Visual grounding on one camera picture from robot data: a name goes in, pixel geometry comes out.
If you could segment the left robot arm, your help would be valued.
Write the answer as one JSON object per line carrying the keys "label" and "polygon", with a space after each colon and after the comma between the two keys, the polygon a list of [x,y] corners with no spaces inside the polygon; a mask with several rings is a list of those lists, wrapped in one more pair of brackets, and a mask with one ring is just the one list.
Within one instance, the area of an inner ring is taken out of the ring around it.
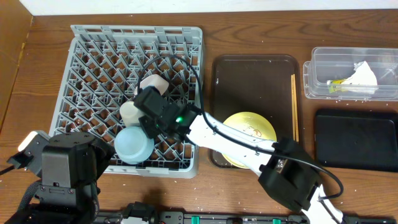
{"label": "left robot arm", "polygon": [[115,154],[93,134],[50,137],[32,131],[5,171],[25,168],[39,179],[30,184],[8,223],[92,223],[100,210],[97,180]]}

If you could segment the green yellow wrapper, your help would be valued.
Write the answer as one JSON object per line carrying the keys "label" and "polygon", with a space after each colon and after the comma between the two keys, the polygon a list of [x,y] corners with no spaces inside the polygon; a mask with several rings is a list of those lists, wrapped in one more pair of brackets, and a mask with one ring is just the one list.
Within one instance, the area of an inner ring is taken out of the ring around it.
{"label": "green yellow wrapper", "polygon": [[329,93],[340,93],[344,91],[351,91],[351,88],[348,86],[348,84],[344,84],[346,79],[340,79],[340,80],[328,80],[326,84],[328,85],[328,92]]}

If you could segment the pink white bowl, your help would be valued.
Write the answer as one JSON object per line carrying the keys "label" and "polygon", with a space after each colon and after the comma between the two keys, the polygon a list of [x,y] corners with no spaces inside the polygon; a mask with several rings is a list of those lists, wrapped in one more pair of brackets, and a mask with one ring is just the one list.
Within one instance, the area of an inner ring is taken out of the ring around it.
{"label": "pink white bowl", "polygon": [[140,88],[144,89],[148,86],[155,87],[161,95],[163,95],[169,87],[167,80],[163,79],[160,75],[154,74],[143,79],[140,82]]}

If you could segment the white napkin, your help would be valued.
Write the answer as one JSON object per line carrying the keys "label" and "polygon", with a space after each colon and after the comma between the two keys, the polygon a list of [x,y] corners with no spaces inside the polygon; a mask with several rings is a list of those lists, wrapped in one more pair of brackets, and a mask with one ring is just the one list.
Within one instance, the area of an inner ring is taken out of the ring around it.
{"label": "white napkin", "polygon": [[378,89],[377,78],[371,70],[367,61],[354,64],[354,73],[346,78],[341,87],[344,91],[352,91],[356,93],[364,93],[372,95]]}

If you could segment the light blue bowl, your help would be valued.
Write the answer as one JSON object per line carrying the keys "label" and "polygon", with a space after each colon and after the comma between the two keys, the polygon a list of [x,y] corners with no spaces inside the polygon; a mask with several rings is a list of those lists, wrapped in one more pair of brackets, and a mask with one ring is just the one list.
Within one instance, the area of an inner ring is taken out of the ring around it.
{"label": "light blue bowl", "polygon": [[123,162],[135,165],[147,160],[154,151],[154,140],[138,126],[122,129],[114,140],[116,154]]}

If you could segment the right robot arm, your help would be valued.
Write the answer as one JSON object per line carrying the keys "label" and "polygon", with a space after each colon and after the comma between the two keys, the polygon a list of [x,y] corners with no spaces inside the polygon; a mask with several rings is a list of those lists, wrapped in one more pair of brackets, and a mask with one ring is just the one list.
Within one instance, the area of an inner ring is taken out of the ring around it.
{"label": "right robot arm", "polygon": [[224,125],[203,109],[167,101],[149,86],[139,89],[134,106],[144,113],[139,122],[149,138],[163,134],[226,154],[258,176],[268,196],[294,212],[303,212],[310,223],[342,223],[343,213],[327,196],[321,173],[336,176],[316,163],[293,139],[276,142],[251,136]]}

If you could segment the white plastic cup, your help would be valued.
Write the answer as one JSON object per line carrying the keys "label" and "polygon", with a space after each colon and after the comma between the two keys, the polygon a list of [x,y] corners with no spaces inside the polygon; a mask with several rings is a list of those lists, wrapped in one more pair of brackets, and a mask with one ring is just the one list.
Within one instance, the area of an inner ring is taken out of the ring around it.
{"label": "white plastic cup", "polygon": [[119,113],[126,127],[139,126],[139,119],[144,116],[144,113],[134,106],[133,101],[123,103],[119,109]]}

